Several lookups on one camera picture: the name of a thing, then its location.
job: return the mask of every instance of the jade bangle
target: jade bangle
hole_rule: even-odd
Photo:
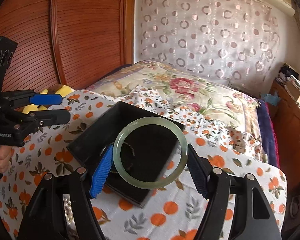
[[[179,140],[181,145],[181,159],[176,169],[165,179],[161,179],[159,181],[153,181],[153,182],[145,182],[131,177],[125,171],[121,162],[121,147],[124,140],[132,131],[134,131],[135,129],[141,126],[148,125],[148,124],[157,124],[168,128],[170,131],[172,131],[175,134],[175,136],[177,136],[177,139]],[[162,117],[154,117],[154,116],[143,117],[129,123],[125,128],[122,129],[122,131],[117,136],[113,148],[113,162],[119,175],[129,184],[143,189],[161,188],[174,182],[176,178],[182,173],[184,167],[186,166],[187,160],[188,160],[188,144],[183,132],[173,122]]]

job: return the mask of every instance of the screw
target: screw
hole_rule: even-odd
[[[83,174],[86,171],[87,171],[87,169],[85,167],[80,167],[80,168],[77,169],[77,173],[79,173],[79,174]]]
[[[213,169],[213,172],[214,172],[215,174],[221,174],[221,173],[222,173],[222,170],[221,170],[220,168],[214,168],[214,169]]]
[[[255,176],[253,176],[251,173],[248,173],[247,174],[247,179],[254,180]]]
[[[46,175],[44,175],[44,179],[49,180],[52,178],[52,174],[51,173],[47,173]]]

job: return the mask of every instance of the white wall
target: white wall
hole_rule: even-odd
[[[136,10],[139,10],[140,5],[137,4],[137,2],[138,0],[136,0],[135,8]],[[282,66],[283,62],[291,65],[297,72],[300,73],[300,32],[298,30],[296,20],[294,17],[289,17],[276,8],[272,9],[271,14],[276,16],[278,20],[280,47],[273,63],[275,67],[270,70],[270,73],[266,77],[263,92],[269,91],[272,81],[277,76],[278,70]],[[139,35],[139,26],[135,26],[134,30],[134,44],[139,44],[139,42],[136,40],[137,36]]]

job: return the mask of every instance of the human hand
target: human hand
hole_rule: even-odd
[[[11,149],[12,149],[11,146],[6,146],[6,145],[0,146],[0,173],[6,172],[9,167]]]

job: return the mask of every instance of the pink flower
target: pink flower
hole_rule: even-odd
[[[188,109],[191,109],[192,111],[198,112],[201,108],[197,103],[187,104]]]
[[[238,113],[238,114],[243,113],[240,105],[235,105],[231,101],[226,102],[226,106],[234,113]]]
[[[187,78],[174,78],[170,81],[170,87],[175,89],[175,93],[178,94],[186,94],[191,91],[198,92],[199,85],[195,83],[193,80]]]
[[[178,96],[178,98],[182,99],[182,100],[186,100],[186,101],[189,101],[191,99],[194,98],[194,94],[191,94],[191,93],[184,93],[180,96]]]

